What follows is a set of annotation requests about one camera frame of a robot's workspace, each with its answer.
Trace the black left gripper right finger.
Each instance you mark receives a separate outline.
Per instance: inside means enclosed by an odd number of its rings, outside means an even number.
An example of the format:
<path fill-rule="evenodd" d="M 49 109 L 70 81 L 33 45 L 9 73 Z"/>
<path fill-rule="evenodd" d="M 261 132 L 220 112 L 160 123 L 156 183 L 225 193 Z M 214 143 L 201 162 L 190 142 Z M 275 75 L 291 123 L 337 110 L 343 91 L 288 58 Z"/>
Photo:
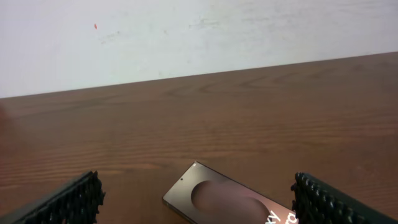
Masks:
<path fill-rule="evenodd" d="M 295 194 L 292 210 L 300 224 L 397 224 L 308 173 L 295 174 L 291 191 Z"/>

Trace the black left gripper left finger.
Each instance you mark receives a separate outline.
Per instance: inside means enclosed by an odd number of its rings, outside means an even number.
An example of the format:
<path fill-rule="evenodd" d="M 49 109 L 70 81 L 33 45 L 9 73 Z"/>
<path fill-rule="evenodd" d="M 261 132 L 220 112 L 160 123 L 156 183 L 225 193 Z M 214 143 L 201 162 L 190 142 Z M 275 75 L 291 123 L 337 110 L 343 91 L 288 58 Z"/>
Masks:
<path fill-rule="evenodd" d="M 3 224 L 94 224 L 105 193 L 97 171 L 88 171 L 50 195 L 1 217 Z"/>

